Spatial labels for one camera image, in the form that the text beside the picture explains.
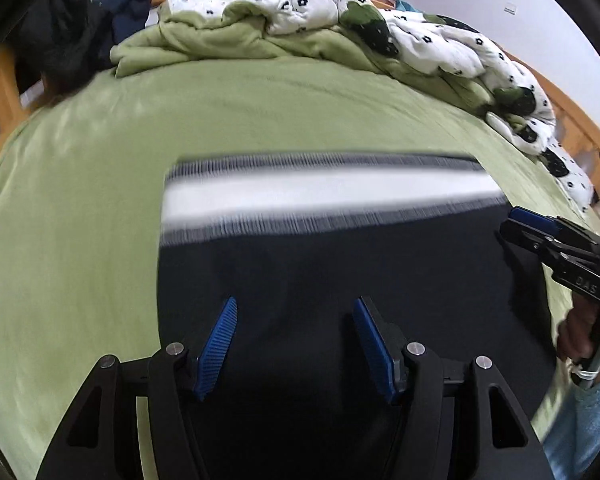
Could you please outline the right hand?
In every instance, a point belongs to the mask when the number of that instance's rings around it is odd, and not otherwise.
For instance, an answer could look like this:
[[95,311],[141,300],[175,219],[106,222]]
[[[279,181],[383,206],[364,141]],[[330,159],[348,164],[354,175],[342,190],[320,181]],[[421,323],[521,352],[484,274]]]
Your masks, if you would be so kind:
[[557,354],[566,362],[589,358],[593,353],[590,333],[597,314],[597,307],[588,300],[574,296],[572,308],[558,325]]

